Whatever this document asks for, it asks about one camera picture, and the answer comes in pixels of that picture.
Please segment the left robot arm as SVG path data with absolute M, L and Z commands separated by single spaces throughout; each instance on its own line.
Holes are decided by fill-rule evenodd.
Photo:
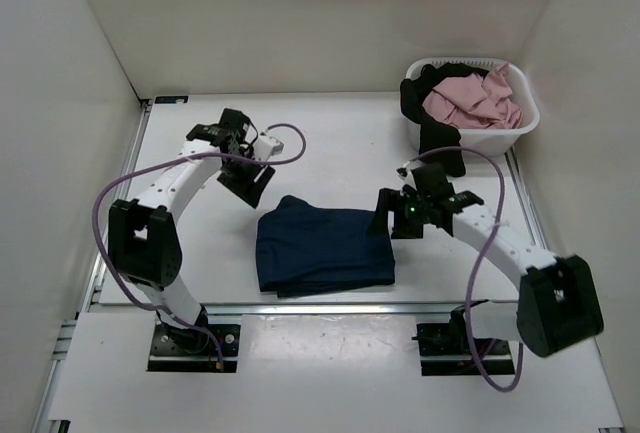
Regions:
M 283 144 L 262 132 L 249 140 L 252 121 L 226 108 L 218 122 L 198 124 L 186 135 L 178 158 L 146 190 L 117 200 L 109 210 L 108 257 L 122 281 L 135 286 L 157 308 L 165 334 L 186 352 L 206 348 L 210 330 L 204 307 L 179 276 L 182 250 L 177 223 L 204 184 L 219 182 L 255 208 L 274 173 L 263 163 Z

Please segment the dark blue denim trousers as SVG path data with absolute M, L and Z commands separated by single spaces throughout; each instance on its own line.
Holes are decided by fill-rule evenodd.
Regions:
M 259 290 L 279 298 L 395 283 L 389 234 L 370 234 L 375 213 L 319 208 L 291 195 L 257 223 Z

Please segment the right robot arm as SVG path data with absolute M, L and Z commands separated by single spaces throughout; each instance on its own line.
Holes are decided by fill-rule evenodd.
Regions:
M 469 300 L 450 314 L 448 341 L 470 353 L 485 339 L 519 342 L 541 358 L 600 334 L 604 320 L 591 269 L 529 244 L 471 191 L 457 192 L 439 164 L 404 166 L 399 190 L 382 188 L 373 211 L 314 207 L 293 197 L 257 225 L 259 288 L 280 298 L 395 282 L 395 239 L 441 229 L 488 260 L 516 287 L 509 305 Z

